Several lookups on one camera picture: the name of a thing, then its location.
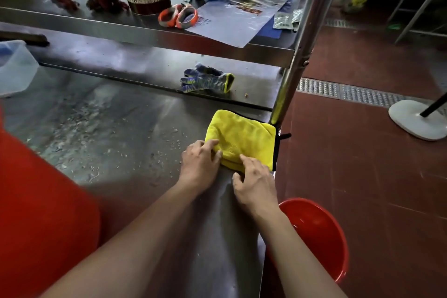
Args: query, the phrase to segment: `wooden rolling pin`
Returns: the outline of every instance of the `wooden rolling pin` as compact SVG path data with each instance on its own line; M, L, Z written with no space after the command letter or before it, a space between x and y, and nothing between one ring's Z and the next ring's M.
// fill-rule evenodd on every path
M0 31L0 41L21 40L27 45L46 47L50 45L47 37L43 34L30 34L20 32Z

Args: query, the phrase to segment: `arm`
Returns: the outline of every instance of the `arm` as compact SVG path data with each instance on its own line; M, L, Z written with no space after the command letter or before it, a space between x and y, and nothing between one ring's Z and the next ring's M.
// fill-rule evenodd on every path
M109 242L84 259L41 298L140 297L163 253L171 227L214 182L222 152L218 140L196 141L182 153L178 182Z
M254 158L240 156L245 179L233 175L234 193L253 217L276 262L288 298L346 298L279 209L269 168Z

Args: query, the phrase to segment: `white plastic container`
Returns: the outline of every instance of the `white plastic container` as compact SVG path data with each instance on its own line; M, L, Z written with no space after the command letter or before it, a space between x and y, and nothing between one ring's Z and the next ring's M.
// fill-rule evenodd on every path
M26 90L38 68L24 41L0 42L0 98Z

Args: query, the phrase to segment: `metal table surface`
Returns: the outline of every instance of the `metal table surface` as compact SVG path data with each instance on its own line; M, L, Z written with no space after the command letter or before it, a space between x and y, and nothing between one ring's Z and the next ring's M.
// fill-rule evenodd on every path
M28 90L3 99L5 128L100 199L105 239L176 182L181 152L225 108L269 113L40 67ZM265 245L238 207L232 171L176 226L145 297L258 297Z
M292 46L297 37L293 31L283 31L280 39L255 36L244 48L238 48L184 30L161 27L157 16L95 13L86 7L87 0L76 1L81 4L80 9L70 14L50 0L0 0L0 21L279 67L289 67L293 58Z
M48 47L27 46L40 64L84 74L134 82L167 91L180 89L180 78L197 62L213 66L236 78L231 92L201 91L193 95L239 103L271 111L282 76L280 68L226 58L120 43L34 27L0 23L0 30L44 34Z

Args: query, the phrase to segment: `black pole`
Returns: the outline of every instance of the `black pole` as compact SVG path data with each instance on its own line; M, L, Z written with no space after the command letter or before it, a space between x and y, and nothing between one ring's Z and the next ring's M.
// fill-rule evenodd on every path
M438 100L436 100L433 104L428 106L425 110L421 112L421 117L427 118L430 114L436 111L438 108L447 103L447 92L444 93Z

